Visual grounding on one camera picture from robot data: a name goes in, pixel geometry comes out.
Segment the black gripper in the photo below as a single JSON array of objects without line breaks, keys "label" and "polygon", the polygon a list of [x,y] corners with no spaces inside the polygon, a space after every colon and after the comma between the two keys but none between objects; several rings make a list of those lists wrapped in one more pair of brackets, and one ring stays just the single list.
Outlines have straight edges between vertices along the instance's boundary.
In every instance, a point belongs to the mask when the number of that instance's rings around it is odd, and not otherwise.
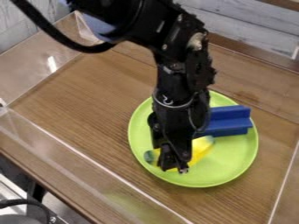
[{"label": "black gripper", "polygon": [[206,130],[211,119],[210,90],[195,92],[178,102],[156,88],[152,94],[154,112],[147,118],[152,146],[160,149],[158,166],[166,172],[176,169],[180,174],[190,171],[192,138]]}]

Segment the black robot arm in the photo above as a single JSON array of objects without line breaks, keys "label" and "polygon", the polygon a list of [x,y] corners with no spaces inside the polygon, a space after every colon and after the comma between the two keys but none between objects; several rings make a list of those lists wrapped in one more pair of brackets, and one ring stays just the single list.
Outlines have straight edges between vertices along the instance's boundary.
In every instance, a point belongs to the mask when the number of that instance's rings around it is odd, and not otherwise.
[{"label": "black robot arm", "polygon": [[160,150],[156,165],[163,171],[190,169],[192,139],[211,120],[208,85],[216,71],[210,56],[204,23],[174,0],[61,0],[83,14],[101,40],[83,45],[63,34],[28,0],[9,0],[40,29],[69,49],[103,53],[130,41],[154,54],[158,81],[147,122],[152,145]]}]

